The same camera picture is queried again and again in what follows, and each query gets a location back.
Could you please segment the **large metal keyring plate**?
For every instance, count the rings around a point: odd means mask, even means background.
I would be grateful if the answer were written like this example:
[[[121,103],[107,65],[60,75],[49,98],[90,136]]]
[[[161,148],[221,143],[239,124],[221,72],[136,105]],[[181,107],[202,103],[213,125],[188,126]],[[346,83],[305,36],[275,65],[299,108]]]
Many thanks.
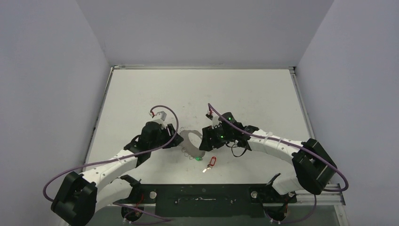
[[[205,156],[205,151],[199,149],[202,141],[202,134],[198,130],[189,130],[181,127],[179,135],[184,139],[179,146],[185,157],[193,160],[195,157],[203,158]]]

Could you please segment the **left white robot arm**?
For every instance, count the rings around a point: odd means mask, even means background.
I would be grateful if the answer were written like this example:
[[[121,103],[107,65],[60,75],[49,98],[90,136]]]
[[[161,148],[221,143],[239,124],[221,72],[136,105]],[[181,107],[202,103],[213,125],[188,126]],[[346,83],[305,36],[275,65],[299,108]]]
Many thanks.
[[[180,145],[184,138],[172,124],[149,121],[112,158],[91,163],[92,169],[81,173],[70,170],[54,199],[51,210],[70,226],[85,226],[94,214],[115,201],[133,203],[140,198],[140,189],[126,172],[143,164],[152,152]]]

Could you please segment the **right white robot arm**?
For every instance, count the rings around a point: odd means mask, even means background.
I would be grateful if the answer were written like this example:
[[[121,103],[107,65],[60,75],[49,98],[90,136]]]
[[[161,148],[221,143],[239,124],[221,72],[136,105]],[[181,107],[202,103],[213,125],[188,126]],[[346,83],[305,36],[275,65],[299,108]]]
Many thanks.
[[[202,129],[201,151],[210,152],[224,145],[235,144],[245,151],[274,156],[294,167],[293,174],[277,175],[268,183],[266,196],[272,202],[278,202],[285,194],[297,190],[319,195],[335,174],[332,170],[335,163],[315,139],[294,141],[255,126],[243,126],[231,112],[222,116],[208,112],[206,117],[211,120],[211,125]]]

